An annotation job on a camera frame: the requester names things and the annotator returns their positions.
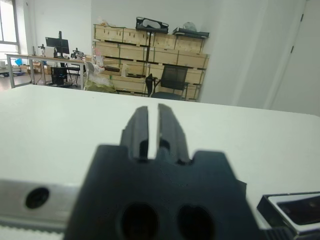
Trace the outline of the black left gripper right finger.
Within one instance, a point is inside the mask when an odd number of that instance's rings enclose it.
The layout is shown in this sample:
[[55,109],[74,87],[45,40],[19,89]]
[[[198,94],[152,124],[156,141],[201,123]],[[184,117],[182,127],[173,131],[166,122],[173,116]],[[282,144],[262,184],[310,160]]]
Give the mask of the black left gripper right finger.
[[166,149],[175,164],[190,163],[185,133],[173,110],[163,103],[158,104],[157,144],[159,149]]

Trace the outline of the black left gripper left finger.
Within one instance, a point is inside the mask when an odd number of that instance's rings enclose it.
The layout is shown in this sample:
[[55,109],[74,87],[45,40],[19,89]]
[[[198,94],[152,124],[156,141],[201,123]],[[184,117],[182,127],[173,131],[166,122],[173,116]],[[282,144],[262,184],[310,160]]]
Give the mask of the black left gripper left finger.
[[138,107],[122,130],[120,145],[127,147],[132,160],[147,160],[149,149],[148,107]]

